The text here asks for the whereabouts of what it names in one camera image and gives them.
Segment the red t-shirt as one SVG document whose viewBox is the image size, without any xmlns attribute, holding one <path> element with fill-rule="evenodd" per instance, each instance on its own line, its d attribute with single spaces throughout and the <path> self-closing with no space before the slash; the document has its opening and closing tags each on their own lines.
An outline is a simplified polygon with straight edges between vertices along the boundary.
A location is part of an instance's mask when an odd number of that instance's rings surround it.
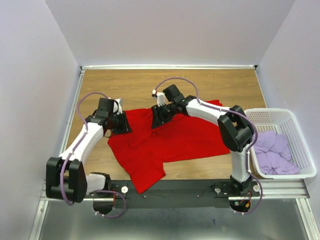
<svg viewBox="0 0 320 240">
<path fill-rule="evenodd" d="M 219 127 L 206 120 L 177 114 L 152 128 L 150 108 L 126 112 L 130 133 L 112 134 L 108 140 L 116 160 L 141 194 L 165 176 L 164 163 L 229 154 Z"/>
</svg>

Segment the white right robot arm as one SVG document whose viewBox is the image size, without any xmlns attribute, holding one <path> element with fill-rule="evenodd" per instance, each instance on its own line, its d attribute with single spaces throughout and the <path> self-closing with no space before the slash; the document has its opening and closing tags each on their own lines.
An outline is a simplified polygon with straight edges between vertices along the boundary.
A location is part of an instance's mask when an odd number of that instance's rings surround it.
<svg viewBox="0 0 320 240">
<path fill-rule="evenodd" d="M 154 90 L 151 96 L 157 101 L 151 108 L 153 128 L 168 123 L 177 114 L 199 118 L 218 126 L 222 142 L 231 153 L 230 191 L 236 196 L 247 192 L 252 182 L 249 154 L 255 129 L 242 108 L 238 105 L 231 108 L 217 106 L 192 95 L 184 97 L 181 93 L 166 97 L 163 92 Z"/>
</svg>

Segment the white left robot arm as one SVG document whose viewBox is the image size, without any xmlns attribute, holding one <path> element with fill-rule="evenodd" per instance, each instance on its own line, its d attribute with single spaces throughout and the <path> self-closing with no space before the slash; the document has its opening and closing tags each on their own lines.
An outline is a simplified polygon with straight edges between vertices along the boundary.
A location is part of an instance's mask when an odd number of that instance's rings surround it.
<svg viewBox="0 0 320 240">
<path fill-rule="evenodd" d="M 130 133 L 132 130 L 126 114 L 94 112 L 84 119 L 83 127 L 73 143 L 58 157 L 49 158 L 45 183 L 48 198 L 73 205 L 93 192 L 101 198 L 110 194 L 112 185 L 109 174 L 93 172 L 86 175 L 84 170 L 88 156 L 108 130 L 114 135 Z"/>
</svg>

